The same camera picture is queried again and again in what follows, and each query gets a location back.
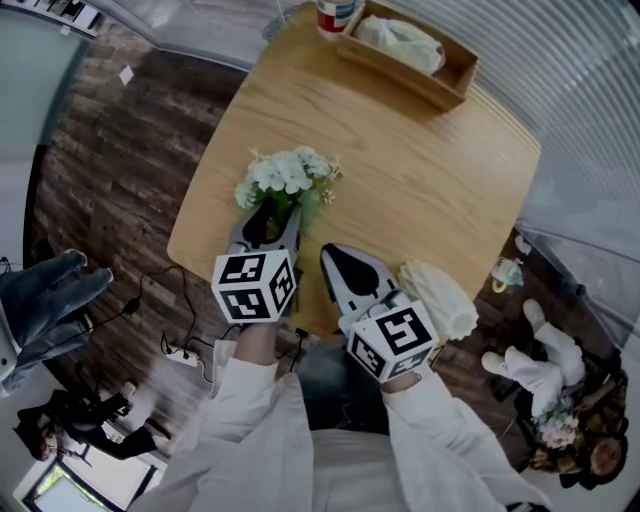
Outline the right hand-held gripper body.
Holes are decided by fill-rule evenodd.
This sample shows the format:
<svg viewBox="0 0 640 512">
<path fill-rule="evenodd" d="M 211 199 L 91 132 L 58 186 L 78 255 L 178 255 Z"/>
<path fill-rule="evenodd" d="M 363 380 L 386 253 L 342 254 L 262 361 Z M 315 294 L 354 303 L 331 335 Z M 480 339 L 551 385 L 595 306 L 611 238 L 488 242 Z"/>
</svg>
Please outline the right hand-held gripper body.
<svg viewBox="0 0 640 512">
<path fill-rule="evenodd" d="M 381 384 L 415 370 L 439 343 L 424 304 L 400 289 L 343 315 L 339 328 L 348 354 Z"/>
</svg>

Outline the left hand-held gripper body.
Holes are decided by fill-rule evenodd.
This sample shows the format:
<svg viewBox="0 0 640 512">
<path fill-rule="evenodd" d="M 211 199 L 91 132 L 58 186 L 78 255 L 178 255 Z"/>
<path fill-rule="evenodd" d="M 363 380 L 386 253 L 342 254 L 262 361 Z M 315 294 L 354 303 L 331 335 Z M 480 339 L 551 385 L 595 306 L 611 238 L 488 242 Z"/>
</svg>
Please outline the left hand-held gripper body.
<svg viewBox="0 0 640 512">
<path fill-rule="evenodd" d="M 292 315 L 296 254 L 233 243 L 216 258 L 211 288 L 231 324 L 274 323 Z"/>
</svg>

